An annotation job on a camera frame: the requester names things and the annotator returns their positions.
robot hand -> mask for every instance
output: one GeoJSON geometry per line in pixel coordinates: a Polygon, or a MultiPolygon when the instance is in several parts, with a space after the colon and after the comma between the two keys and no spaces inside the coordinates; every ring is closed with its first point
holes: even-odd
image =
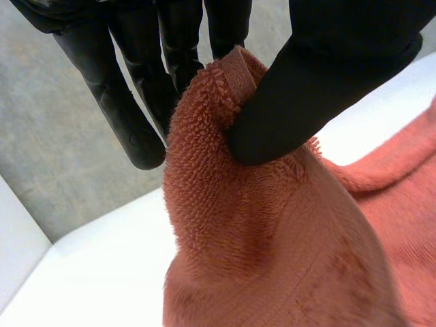
{"type": "MultiPolygon", "coordinates": [[[[54,35],[82,74],[133,165],[156,168],[165,146],[136,103],[116,61],[110,34],[165,140],[180,94],[197,71],[202,0],[11,0],[30,23],[54,35]],[[160,35],[167,74],[161,60],[160,35]]],[[[215,58],[248,34],[251,0],[206,0],[215,58]]]]}

concrete floor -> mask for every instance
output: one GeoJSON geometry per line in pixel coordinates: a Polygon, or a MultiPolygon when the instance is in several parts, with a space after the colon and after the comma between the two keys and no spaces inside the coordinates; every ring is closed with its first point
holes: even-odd
{"type": "MultiPolygon", "coordinates": [[[[247,48],[270,65],[291,33],[289,21],[287,0],[254,0],[247,48]]],[[[436,21],[423,34],[419,57],[436,50],[436,21]]],[[[206,20],[199,53],[211,61],[206,20]]],[[[1,0],[0,175],[48,237],[55,241],[159,187],[162,170],[130,164],[53,38],[1,0]]]]}

terry cloth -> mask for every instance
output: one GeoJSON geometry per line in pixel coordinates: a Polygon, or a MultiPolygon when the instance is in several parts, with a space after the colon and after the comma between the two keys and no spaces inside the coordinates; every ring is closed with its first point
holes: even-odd
{"type": "Polygon", "coordinates": [[[409,321],[436,326],[436,98],[360,161],[324,163],[383,243],[409,321]]]}
{"type": "Polygon", "coordinates": [[[165,327],[407,326],[382,246],[313,140],[239,165],[225,131],[266,68],[235,48],[173,117],[164,192],[178,253],[165,327]]]}

fabric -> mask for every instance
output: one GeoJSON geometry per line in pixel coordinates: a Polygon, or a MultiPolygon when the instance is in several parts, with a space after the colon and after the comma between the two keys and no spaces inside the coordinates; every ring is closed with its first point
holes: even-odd
{"type": "Polygon", "coordinates": [[[436,98],[378,149],[347,167],[324,164],[356,199],[389,257],[404,312],[436,325],[436,98]]]}
{"type": "Polygon", "coordinates": [[[230,153],[226,131],[265,72],[235,48],[174,114],[164,326],[408,326],[382,245],[314,140],[258,167],[230,153]]]}

white surface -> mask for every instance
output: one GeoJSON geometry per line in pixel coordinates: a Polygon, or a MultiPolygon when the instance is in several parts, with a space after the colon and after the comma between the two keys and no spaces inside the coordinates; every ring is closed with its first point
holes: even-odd
{"type": "Polygon", "coordinates": [[[57,242],[0,326],[160,326],[175,252],[159,189],[57,242]]]}
{"type": "Polygon", "coordinates": [[[0,313],[51,246],[0,176],[0,313]]]}
{"type": "MultiPolygon", "coordinates": [[[[329,123],[325,156],[351,163],[428,108],[436,54],[329,123]]],[[[176,251],[162,191],[150,193],[61,239],[0,317],[1,327],[161,325],[164,276],[176,251]]]]}
{"type": "Polygon", "coordinates": [[[333,119],[317,136],[326,159],[344,166],[381,145],[422,111],[436,95],[436,53],[403,70],[333,119]]]}

